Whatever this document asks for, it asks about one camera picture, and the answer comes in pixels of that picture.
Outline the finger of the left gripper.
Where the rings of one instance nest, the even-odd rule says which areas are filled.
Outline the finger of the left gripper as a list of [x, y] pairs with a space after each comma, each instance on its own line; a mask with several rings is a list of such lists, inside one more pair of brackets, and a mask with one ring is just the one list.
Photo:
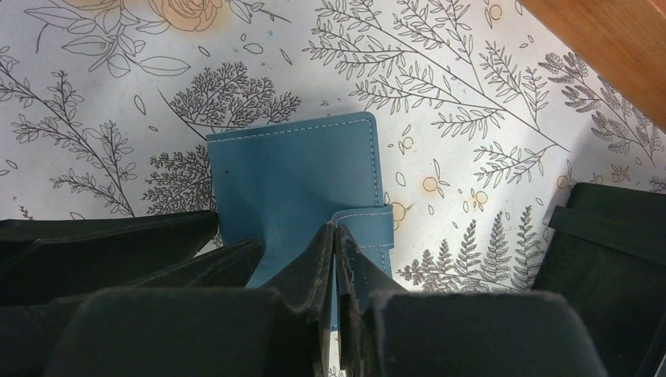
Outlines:
[[[245, 287], [264, 255], [259, 239], [225, 245], [118, 287]], [[43, 305], [1, 308], [1, 375], [40, 376], [72, 314], [89, 292]]]
[[1, 304], [82, 295], [192, 258], [218, 231], [210, 210], [139, 218], [1, 222]]

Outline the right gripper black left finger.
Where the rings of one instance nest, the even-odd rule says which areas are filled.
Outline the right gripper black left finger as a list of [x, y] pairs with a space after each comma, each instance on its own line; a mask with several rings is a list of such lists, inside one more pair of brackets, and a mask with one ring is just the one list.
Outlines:
[[334, 229], [259, 288], [113, 288], [75, 311], [48, 376], [323, 376]]

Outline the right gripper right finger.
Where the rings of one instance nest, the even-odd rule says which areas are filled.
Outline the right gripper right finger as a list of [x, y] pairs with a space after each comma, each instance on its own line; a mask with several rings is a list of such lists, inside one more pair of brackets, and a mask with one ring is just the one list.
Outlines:
[[406, 291], [335, 231], [340, 364], [350, 376], [604, 376], [562, 297]]

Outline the blue leather card holder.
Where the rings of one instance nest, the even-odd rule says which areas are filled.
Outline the blue leather card holder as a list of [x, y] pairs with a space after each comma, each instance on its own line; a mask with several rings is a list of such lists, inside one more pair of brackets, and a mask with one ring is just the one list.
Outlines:
[[376, 120], [370, 112], [207, 136], [223, 243], [258, 238], [258, 287], [297, 258], [322, 224], [343, 225], [390, 273], [393, 208], [383, 197]]

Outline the orange compartment tray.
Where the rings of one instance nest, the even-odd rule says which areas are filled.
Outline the orange compartment tray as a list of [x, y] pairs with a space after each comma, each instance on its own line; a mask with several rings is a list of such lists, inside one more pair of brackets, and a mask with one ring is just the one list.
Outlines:
[[665, 128], [663, 1], [524, 1], [575, 53]]

